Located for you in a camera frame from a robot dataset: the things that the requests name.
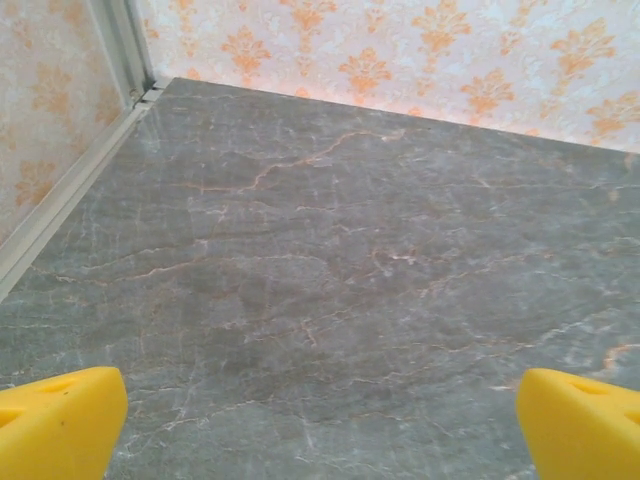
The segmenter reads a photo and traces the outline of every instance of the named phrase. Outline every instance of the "wallpaper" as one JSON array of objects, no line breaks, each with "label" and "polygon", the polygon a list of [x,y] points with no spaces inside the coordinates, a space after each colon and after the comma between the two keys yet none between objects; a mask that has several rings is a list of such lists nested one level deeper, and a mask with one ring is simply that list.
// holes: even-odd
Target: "wallpaper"
[{"label": "wallpaper", "polygon": [[0,45],[1,244],[123,106],[84,0],[0,0]]},{"label": "wallpaper", "polygon": [[640,151],[640,2],[137,0],[156,74]]}]

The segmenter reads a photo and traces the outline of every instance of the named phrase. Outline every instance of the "floor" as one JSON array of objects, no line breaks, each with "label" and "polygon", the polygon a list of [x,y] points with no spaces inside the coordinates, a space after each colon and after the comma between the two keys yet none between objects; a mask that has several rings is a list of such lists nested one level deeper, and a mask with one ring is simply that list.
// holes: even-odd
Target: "floor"
[{"label": "floor", "polygon": [[126,377],[110,480],[533,479],[518,379],[640,389],[631,155],[174,81],[0,305]]}]

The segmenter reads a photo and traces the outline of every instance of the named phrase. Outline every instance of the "marble tile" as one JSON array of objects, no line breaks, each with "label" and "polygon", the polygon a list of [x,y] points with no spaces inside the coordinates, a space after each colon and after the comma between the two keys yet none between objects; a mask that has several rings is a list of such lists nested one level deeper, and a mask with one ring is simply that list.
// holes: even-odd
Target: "marble tile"
[{"label": "marble tile", "polygon": [[640,162],[175,80],[0,305],[126,376],[111,480],[534,478],[529,367],[640,389]]}]

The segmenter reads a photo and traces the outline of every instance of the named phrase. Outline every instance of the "yellow foam pad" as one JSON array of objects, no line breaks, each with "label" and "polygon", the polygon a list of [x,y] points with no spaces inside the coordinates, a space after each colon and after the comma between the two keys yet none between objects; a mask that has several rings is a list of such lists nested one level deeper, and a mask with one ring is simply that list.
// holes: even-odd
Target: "yellow foam pad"
[{"label": "yellow foam pad", "polygon": [[640,479],[639,392],[532,369],[516,410],[541,480]]},{"label": "yellow foam pad", "polygon": [[127,414],[116,368],[96,367],[0,392],[0,474],[101,480]]}]

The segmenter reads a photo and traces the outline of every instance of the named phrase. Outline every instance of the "white wall trim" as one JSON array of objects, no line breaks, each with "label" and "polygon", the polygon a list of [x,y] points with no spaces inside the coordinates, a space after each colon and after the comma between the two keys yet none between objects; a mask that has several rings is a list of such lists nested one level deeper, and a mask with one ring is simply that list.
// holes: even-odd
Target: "white wall trim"
[{"label": "white wall trim", "polygon": [[104,129],[42,202],[0,246],[0,302],[69,216],[118,151],[136,121],[147,110],[148,108],[128,108]]}]

